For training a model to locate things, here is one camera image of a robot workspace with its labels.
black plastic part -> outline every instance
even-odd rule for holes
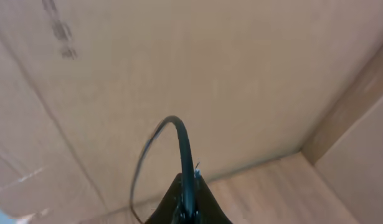
[[[185,219],[181,182],[182,174],[178,174],[145,224],[231,224],[201,176],[194,179],[195,213]]]

teal object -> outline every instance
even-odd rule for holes
[[[17,220],[6,215],[2,210],[0,210],[0,224],[16,224]]]

cable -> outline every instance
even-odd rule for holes
[[[192,156],[191,156],[191,148],[190,142],[187,135],[186,127],[183,122],[177,116],[168,116],[163,119],[156,127],[155,132],[151,135],[151,139],[147,140],[144,145],[143,150],[141,151],[139,161],[137,162],[136,171],[133,176],[130,188],[130,209],[135,218],[139,221],[139,223],[143,224],[140,220],[140,217],[137,215],[134,207],[133,207],[133,197],[135,194],[135,186],[137,182],[137,178],[139,176],[141,165],[147,155],[151,144],[155,139],[158,138],[159,134],[161,134],[163,128],[166,124],[173,123],[176,131],[177,138],[179,140],[179,148],[180,148],[180,159],[181,159],[181,170],[182,170],[182,204],[184,205],[184,209],[186,211],[186,218],[191,218],[194,214],[195,209],[195,201],[194,201],[194,166],[192,165]]]

beige panel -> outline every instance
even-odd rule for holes
[[[383,224],[383,97],[316,166],[362,224]]]
[[[254,167],[209,184],[224,213],[234,224],[358,224],[301,155]],[[142,220],[152,205],[138,210]],[[121,212],[82,224],[132,223]]]
[[[382,95],[383,46],[304,143],[306,158],[316,163]]]
[[[0,207],[34,223],[75,223],[104,213],[95,190],[0,41]]]
[[[295,151],[383,41],[383,0],[55,6],[0,0],[0,31],[110,210],[128,203],[139,151],[166,115],[184,120],[206,178]],[[179,172],[174,133],[152,148],[138,200]]]

black cable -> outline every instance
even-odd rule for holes
[[[177,138],[179,140],[180,148],[180,158],[181,158],[181,170],[182,170],[182,204],[186,212],[186,218],[191,218],[194,214],[195,201],[194,201],[194,166],[192,165],[192,156],[190,142],[187,135],[186,127],[183,122],[177,116],[168,116],[163,119],[155,129],[155,132],[152,134],[151,139],[147,140],[144,145],[143,150],[141,151],[139,161],[137,162],[136,171],[132,179],[131,188],[130,188],[130,209],[135,218],[139,223],[143,224],[140,220],[140,217],[137,215],[133,207],[133,196],[135,193],[136,181],[139,176],[141,165],[147,155],[147,152],[153,143],[153,141],[158,138],[159,134],[163,130],[166,124],[173,123],[176,127]]]

